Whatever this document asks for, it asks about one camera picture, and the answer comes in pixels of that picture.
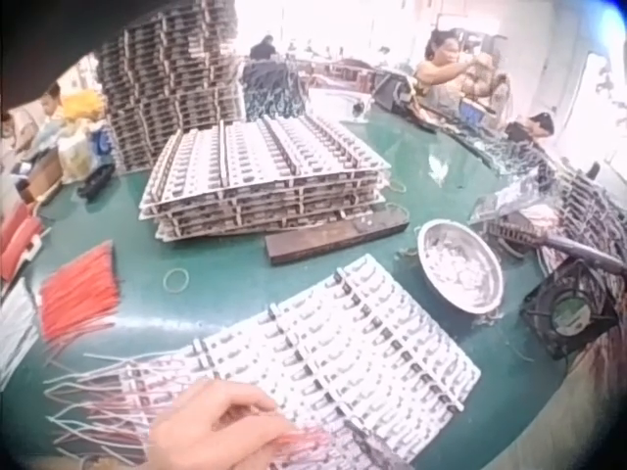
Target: stainless steel bowl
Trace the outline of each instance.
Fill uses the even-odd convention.
[[[427,279],[451,304],[474,315],[501,304],[505,283],[499,260],[468,227],[431,220],[420,227],[417,247]]]

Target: plastic bag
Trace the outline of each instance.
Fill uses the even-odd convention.
[[[495,220],[538,204],[548,204],[555,194],[544,173],[541,167],[534,168],[502,190],[480,197],[468,224]]]
[[[93,161],[89,140],[84,133],[77,132],[72,137],[60,138],[58,150],[64,182],[82,181],[89,176]]]
[[[63,97],[63,111],[65,119],[97,120],[104,113],[105,102],[94,90],[84,90]]]

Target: green workbench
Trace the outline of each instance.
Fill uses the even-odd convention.
[[[431,135],[372,110],[367,123],[349,123],[361,139],[392,164],[406,193],[386,191],[407,208],[410,227],[436,217],[466,221],[477,197],[505,183],[444,135]],[[117,325],[68,347],[59,360],[82,371],[102,363],[85,352],[114,355],[169,351],[195,337],[215,333],[268,304],[284,300],[370,253],[458,341],[482,371],[478,385],[456,417],[416,460],[421,470],[477,470],[505,449],[534,419],[563,380],[565,365],[549,359],[519,319],[523,296],[542,279],[536,261],[504,260],[505,317],[495,326],[473,326],[471,318],[436,296],[423,280],[415,258],[399,254],[415,247],[411,229],[394,237],[304,262],[270,267],[262,236],[200,239],[164,244],[156,226],[137,219],[147,174],[116,180],[93,205],[65,188],[41,212],[52,221],[44,248],[25,276],[36,291],[62,264],[113,240],[121,281]],[[189,272],[181,294],[163,289],[164,275]],[[44,367],[46,347],[37,344],[9,384],[3,403],[7,446],[15,456],[52,455],[53,430],[46,416],[60,409],[43,397],[42,381],[64,373]]]

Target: black cap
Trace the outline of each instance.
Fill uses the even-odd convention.
[[[555,133],[553,118],[549,113],[538,113],[535,116],[530,117],[529,120],[536,122],[541,129],[549,132],[549,135],[553,135]]]

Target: red wire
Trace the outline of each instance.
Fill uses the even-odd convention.
[[[120,292],[113,272],[110,242],[58,269],[41,288],[41,323],[54,356],[78,337],[106,326],[86,325],[113,314]]]

